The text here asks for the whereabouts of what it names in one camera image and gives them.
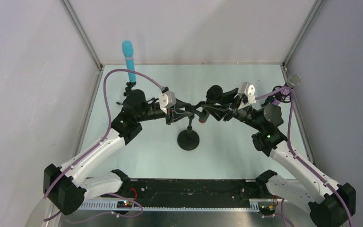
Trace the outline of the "black microphone orange tip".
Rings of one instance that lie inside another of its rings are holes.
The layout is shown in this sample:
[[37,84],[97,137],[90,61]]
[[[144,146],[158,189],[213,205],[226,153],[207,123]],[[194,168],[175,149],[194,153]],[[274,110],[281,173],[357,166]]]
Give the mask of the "black microphone orange tip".
[[[211,86],[206,93],[206,104],[216,104],[223,94],[223,89],[219,85]],[[205,123],[210,113],[202,107],[202,115],[199,117],[200,123]]]

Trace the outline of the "black round-base microphone stand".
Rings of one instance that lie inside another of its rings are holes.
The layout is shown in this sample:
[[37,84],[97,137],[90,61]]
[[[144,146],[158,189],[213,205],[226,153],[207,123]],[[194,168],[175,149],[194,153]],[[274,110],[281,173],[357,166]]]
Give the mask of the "black round-base microphone stand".
[[192,151],[199,145],[199,135],[193,130],[192,121],[194,116],[189,116],[189,124],[187,128],[181,131],[177,137],[178,146],[185,151]]

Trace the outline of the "black shock-mount tripod stand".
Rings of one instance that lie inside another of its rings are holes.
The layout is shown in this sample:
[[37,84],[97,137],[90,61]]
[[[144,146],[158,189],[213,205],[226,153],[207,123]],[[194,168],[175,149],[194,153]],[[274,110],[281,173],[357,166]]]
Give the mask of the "black shock-mount tripod stand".
[[268,104],[272,105],[279,105],[281,103],[288,104],[291,102],[291,90],[287,85],[283,86],[275,86],[272,91],[279,90],[281,88],[284,88],[283,90],[280,90],[279,92],[268,96],[264,103],[261,104],[261,107],[265,107]]

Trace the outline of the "small black tripod microphone stand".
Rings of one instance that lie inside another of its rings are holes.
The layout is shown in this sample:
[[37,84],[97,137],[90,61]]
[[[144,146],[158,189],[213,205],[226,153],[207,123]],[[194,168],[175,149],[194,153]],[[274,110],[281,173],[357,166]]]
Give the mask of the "small black tripod microphone stand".
[[117,105],[121,105],[122,108],[132,108],[137,106],[137,104],[140,103],[140,96],[138,96],[138,93],[135,93],[135,90],[133,89],[136,85],[136,82],[127,82],[125,87],[125,92],[123,95],[125,96],[125,100],[123,103],[116,102]]

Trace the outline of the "purple glitter microphone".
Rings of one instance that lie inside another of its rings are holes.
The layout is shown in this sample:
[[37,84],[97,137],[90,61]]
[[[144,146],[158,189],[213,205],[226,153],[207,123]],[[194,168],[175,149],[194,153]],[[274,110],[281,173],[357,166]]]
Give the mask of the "purple glitter microphone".
[[301,82],[301,77],[299,75],[291,75],[287,78],[287,81],[284,85],[287,85],[291,89],[299,85]]

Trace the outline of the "blue microphone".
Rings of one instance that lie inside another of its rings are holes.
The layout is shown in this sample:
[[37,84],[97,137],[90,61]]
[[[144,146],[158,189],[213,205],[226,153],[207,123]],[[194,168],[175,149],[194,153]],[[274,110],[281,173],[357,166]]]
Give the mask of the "blue microphone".
[[130,72],[135,70],[134,49],[130,40],[125,40],[122,42],[122,53],[125,58],[126,68],[129,70],[129,81],[130,83],[136,83],[136,75]]

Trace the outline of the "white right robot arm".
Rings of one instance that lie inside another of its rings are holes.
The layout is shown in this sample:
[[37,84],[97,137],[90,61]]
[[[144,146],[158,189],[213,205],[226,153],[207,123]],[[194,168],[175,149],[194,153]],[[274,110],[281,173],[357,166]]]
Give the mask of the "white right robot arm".
[[280,175],[266,171],[260,175],[266,190],[288,200],[310,215],[318,227],[340,227],[344,223],[353,226],[356,211],[356,191],[348,183],[340,184],[305,159],[292,145],[289,134],[283,134],[280,103],[292,103],[289,87],[279,87],[264,95],[260,109],[252,107],[258,97],[253,86],[224,92],[218,85],[206,93],[202,105],[204,122],[209,116],[218,121],[232,118],[257,130],[252,135],[256,150],[279,163],[296,178],[298,184],[288,183]]

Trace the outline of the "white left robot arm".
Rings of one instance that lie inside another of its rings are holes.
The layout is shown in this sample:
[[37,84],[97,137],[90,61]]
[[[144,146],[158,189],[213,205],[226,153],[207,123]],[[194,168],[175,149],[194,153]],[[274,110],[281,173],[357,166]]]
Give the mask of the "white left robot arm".
[[167,124],[184,117],[199,115],[197,111],[204,102],[196,105],[178,100],[175,94],[165,89],[158,98],[149,103],[140,89],[124,93],[122,109],[114,118],[109,118],[105,133],[89,148],[71,160],[55,166],[48,165],[43,173],[44,198],[49,199],[59,213],[70,215],[84,201],[117,192],[126,177],[121,171],[111,171],[103,177],[88,178],[88,175],[114,152],[128,145],[141,131],[141,122],[164,118]]

